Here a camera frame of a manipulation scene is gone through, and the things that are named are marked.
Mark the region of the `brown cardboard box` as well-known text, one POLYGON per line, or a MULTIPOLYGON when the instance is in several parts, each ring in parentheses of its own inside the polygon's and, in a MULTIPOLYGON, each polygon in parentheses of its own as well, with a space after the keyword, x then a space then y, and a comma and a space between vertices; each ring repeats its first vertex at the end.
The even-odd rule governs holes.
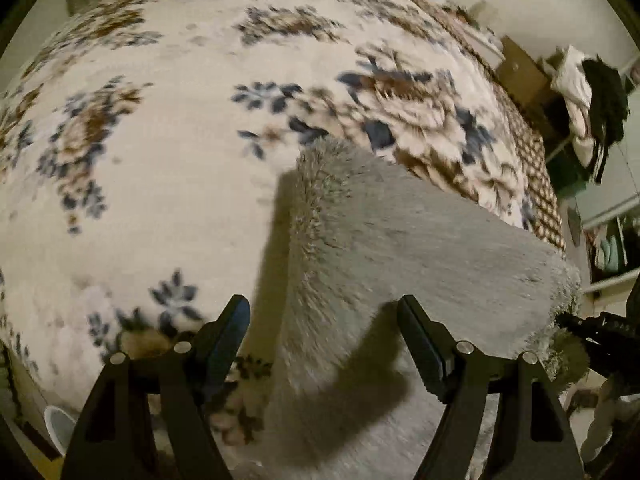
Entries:
POLYGON ((555 97, 551 80, 534 59, 509 36, 503 36, 504 60, 496 75, 503 88, 524 110, 536 110, 555 97))

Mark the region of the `chair with clothes pile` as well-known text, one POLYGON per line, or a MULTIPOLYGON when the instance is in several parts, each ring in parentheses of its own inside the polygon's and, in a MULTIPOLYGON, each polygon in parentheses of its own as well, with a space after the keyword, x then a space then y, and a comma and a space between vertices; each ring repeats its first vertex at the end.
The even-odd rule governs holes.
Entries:
POLYGON ((553 133, 547 169, 561 197, 599 185, 612 147, 624 138, 628 93, 615 68, 573 46, 544 60, 553 99, 542 110, 553 133))

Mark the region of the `white wardrobe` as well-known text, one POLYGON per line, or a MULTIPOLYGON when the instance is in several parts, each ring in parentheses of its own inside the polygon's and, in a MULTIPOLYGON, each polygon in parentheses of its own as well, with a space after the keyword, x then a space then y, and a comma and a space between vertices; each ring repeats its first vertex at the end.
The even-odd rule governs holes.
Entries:
POLYGON ((629 115, 623 139, 608 150, 601 182, 577 197, 588 261, 587 292, 633 281, 639 274, 639 65, 625 68, 629 115))

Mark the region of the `brown checkered sheet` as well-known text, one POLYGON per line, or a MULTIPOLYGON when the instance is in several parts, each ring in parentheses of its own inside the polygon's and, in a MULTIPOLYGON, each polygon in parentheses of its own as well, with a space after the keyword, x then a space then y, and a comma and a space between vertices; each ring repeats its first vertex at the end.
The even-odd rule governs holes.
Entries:
POLYGON ((463 54, 472 58, 480 72, 491 82, 492 90, 500 105, 500 110, 506 115, 511 134, 515 141, 516 152, 521 159, 527 177, 527 192, 535 206, 535 219, 532 232, 540 240, 550 243, 560 252, 566 251, 565 238, 562 234, 562 219, 559 214, 559 204, 553 191, 546 164, 544 163, 544 142, 540 132, 534 127, 532 120, 526 115, 524 108, 515 101, 514 96, 498 81, 495 71, 476 53, 469 41, 454 26, 454 19, 450 18, 438 4, 428 0, 409 0, 432 18, 448 34, 454 38, 463 54))

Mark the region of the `grey fleece pants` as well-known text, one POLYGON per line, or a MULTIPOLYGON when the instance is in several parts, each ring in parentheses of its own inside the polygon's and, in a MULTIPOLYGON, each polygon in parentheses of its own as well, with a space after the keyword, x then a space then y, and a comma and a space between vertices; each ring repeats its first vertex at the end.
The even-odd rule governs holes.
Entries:
POLYGON ((238 479, 579 479, 555 323, 579 274, 549 244, 362 148, 290 174, 264 431, 238 479))

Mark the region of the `white cup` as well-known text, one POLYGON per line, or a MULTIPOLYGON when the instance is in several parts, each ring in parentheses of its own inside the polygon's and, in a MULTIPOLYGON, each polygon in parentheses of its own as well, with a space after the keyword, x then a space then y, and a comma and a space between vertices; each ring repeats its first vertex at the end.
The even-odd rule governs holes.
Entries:
POLYGON ((54 447, 65 456, 76 427, 76 417, 64 408, 48 405, 44 409, 43 420, 54 447))

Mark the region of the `floral bed blanket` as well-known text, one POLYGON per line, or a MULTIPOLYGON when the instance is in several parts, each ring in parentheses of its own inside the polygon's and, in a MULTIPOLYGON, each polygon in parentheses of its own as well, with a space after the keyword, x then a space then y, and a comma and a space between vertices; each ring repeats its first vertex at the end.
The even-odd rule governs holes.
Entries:
POLYGON ((120 344, 242 292, 269 359, 277 187, 307 145, 355 142, 528 231, 526 128, 426 0, 101 0, 2 96, 1 340, 76 408, 120 344))

